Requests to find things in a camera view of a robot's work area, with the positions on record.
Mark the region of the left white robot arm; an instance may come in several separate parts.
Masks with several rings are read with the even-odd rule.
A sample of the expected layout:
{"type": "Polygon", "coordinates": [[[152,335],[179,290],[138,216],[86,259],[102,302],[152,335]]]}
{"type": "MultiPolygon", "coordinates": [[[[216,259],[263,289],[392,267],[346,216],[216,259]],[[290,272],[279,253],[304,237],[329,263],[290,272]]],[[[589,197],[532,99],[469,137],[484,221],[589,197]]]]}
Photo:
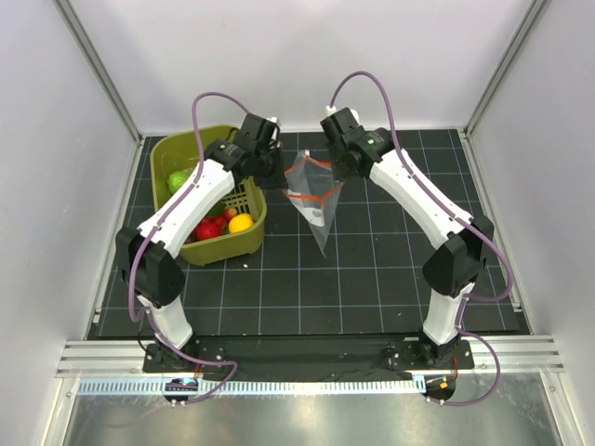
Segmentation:
{"type": "Polygon", "coordinates": [[[161,209],[134,229],[121,228],[115,237],[130,318],[139,319],[134,310],[139,302],[154,323],[157,339],[167,346],[165,362],[177,372],[190,370],[197,359],[189,343],[193,329],[181,303],[185,275],[177,263],[179,252],[208,211],[241,181],[283,185],[278,133],[276,118],[247,114],[230,140],[217,138],[206,146],[191,178],[161,209]]]}

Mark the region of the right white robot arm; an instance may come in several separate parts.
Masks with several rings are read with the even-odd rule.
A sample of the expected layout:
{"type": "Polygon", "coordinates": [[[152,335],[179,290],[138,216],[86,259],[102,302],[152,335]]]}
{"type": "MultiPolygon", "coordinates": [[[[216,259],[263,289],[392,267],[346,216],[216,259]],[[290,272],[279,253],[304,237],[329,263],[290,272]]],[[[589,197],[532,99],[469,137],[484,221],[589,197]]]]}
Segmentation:
{"type": "Polygon", "coordinates": [[[321,127],[334,174],[342,181],[367,178],[383,189],[415,220],[433,247],[422,268],[430,304],[418,355],[428,367],[442,367],[460,338],[463,297],[485,267],[493,223],[454,204],[395,146],[387,129],[364,129],[354,110],[327,107],[321,127]]]}

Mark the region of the clear zip top bag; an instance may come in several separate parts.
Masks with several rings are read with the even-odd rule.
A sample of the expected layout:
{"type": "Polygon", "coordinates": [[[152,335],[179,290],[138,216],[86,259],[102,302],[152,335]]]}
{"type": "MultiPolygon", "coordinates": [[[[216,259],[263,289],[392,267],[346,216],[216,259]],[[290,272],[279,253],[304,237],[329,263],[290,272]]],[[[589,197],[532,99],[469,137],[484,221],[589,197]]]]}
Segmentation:
{"type": "Polygon", "coordinates": [[[336,179],[331,162],[319,161],[309,150],[298,151],[285,169],[284,196],[301,214],[323,256],[344,183],[336,179]]]}

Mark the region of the light green bumpy fruit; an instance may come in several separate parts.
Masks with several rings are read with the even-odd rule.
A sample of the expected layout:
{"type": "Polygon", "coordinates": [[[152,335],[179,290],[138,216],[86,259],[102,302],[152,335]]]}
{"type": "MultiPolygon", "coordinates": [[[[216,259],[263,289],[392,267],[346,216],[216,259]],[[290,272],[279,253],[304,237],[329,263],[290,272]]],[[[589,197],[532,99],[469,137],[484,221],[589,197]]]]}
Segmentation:
{"type": "Polygon", "coordinates": [[[171,173],[166,182],[169,193],[174,195],[184,186],[189,177],[190,173],[188,171],[175,171],[171,173]]]}

